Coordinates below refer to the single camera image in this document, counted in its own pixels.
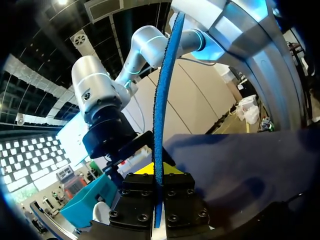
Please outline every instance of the white partition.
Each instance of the white partition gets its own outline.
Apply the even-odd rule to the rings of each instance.
[[[183,57],[195,59],[191,54]],[[222,76],[217,72],[215,66],[205,66],[181,59],[178,59],[176,64],[179,64],[187,72],[194,84],[203,93],[218,118],[221,118],[236,103],[233,94]]]
[[[143,112],[146,131],[153,128],[159,73],[160,70],[156,70],[137,84],[139,89],[135,96]],[[177,60],[166,106],[163,140],[166,141],[175,134],[206,133],[235,102],[223,78],[213,66]],[[122,112],[133,129],[141,133],[142,116],[133,98]]]

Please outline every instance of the blue fabric strip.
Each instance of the blue fabric strip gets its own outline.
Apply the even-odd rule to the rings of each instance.
[[[169,93],[169,86],[176,61],[177,50],[180,43],[181,33],[184,25],[185,14],[179,12],[173,28],[162,62],[158,85],[155,91],[153,107],[153,133],[154,148],[152,157],[154,159],[154,172],[157,191],[157,203],[155,206],[155,227],[160,227],[162,213],[162,187],[163,187],[163,161],[162,161],[162,143],[164,135],[164,124],[166,115],[166,106]]]

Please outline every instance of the light grid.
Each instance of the light grid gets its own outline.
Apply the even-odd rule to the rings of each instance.
[[[50,174],[69,163],[55,136],[0,143],[1,174],[11,193],[30,183],[42,188],[42,178],[49,178]]]

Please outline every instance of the table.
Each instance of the table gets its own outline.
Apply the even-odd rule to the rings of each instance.
[[[320,130],[250,134],[178,134],[164,148],[189,172],[207,202],[211,224],[234,229],[271,202],[286,201],[319,181]],[[151,156],[135,165],[135,172]],[[303,199],[297,199],[297,208]]]

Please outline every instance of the teal box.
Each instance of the teal box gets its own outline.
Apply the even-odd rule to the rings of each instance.
[[[116,185],[103,174],[82,188],[60,213],[76,228],[88,227],[93,217],[94,206],[102,200],[111,208],[116,193]]]

